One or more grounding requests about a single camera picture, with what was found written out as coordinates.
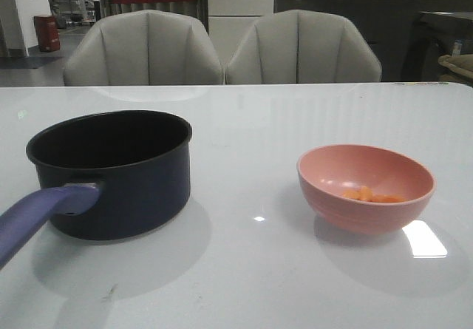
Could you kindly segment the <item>orange ham piece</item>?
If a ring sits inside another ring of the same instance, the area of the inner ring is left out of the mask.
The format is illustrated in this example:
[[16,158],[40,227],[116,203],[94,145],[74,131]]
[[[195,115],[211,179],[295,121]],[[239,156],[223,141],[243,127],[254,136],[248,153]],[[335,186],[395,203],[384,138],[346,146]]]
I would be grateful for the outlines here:
[[374,194],[370,198],[370,202],[374,203],[401,203],[405,201],[404,197],[395,194]]
[[357,189],[348,189],[344,191],[342,194],[343,197],[346,197],[351,200],[360,200],[361,199],[361,193]]
[[372,189],[367,186],[362,186],[359,189],[359,200],[364,202],[371,202],[373,198]]

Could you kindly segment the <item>pink plastic bowl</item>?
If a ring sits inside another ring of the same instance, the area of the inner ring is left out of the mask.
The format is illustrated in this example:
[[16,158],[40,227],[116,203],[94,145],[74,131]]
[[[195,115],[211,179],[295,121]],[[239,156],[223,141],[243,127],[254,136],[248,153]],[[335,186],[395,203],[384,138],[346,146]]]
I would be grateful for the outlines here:
[[[357,234],[386,234],[408,225],[426,208],[436,182],[410,157],[375,146],[336,144],[305,152],[297,162],[299,184],[310,207],[332,225]],[[401,203],[351,200],[362,186],[395,194]]]

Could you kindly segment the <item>right grey upholstered chair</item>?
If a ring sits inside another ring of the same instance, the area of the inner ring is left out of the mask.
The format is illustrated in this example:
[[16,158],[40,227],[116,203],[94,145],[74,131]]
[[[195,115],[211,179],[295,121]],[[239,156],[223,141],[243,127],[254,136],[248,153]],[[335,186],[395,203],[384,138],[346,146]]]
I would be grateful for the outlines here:
[[348,18],[287,10],[252,23],[225,68],[227,84],[379,82],[381,63]]

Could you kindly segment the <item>grey upholstered chair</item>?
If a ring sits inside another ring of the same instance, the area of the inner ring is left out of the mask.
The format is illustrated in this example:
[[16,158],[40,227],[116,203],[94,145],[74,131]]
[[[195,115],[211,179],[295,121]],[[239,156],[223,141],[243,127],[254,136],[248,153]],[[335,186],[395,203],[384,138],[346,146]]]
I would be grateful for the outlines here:
[[102,18],[64,65],[64,84],[168,86],[222,84],[223,69],[202,22],[141,10]]
[[252,23],[225,68],[227,84],[379,82],[381,63],[348,18],[287,10]]

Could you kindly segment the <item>left grey upholstered chair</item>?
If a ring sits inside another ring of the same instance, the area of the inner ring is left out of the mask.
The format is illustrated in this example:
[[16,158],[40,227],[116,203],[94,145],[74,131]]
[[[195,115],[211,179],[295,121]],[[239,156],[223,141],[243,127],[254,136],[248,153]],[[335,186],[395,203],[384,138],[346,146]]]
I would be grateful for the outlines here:
[[141,10],[102,18],[64,65],[64,84],[168,86],[222,84],[223,69],[202,22]]

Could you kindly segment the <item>white drawer cabinet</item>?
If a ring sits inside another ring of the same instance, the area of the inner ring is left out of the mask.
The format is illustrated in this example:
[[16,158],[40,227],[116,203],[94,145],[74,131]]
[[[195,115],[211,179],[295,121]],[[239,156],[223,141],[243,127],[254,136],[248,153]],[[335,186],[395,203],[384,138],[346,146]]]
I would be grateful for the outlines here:
[[273,0],[207,0],[208,33],[222,65],[236,51],[247,27],[273,12]]

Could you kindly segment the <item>grey counter with white top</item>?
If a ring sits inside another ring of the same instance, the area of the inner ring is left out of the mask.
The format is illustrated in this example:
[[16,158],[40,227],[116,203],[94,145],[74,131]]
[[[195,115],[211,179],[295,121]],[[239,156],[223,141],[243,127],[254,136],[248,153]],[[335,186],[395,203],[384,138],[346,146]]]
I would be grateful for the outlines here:
[[311,10],[348,18],[381,62],[383,81],[402,81],[401,68],[417,14],[472,12],[472,0],[275,0],[274,9]]

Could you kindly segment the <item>red bin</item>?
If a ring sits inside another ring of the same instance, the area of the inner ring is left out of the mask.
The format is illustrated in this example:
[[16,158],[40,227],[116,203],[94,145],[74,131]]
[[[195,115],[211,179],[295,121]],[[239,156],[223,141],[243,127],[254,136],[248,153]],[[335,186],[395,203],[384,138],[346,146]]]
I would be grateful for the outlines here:
[[61,44],[54,16],[39,15],[33,17],[38,48],[41,52],[60,50]]

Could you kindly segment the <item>beige cushion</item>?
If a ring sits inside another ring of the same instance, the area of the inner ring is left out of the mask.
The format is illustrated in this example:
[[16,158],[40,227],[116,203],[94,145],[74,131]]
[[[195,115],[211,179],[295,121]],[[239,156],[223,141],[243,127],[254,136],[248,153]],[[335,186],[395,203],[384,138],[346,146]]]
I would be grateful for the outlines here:
[[472,54],[442,55],[438,63],[448,71],[441,76],[443,80],[450,78],[452,81],[472,84]]

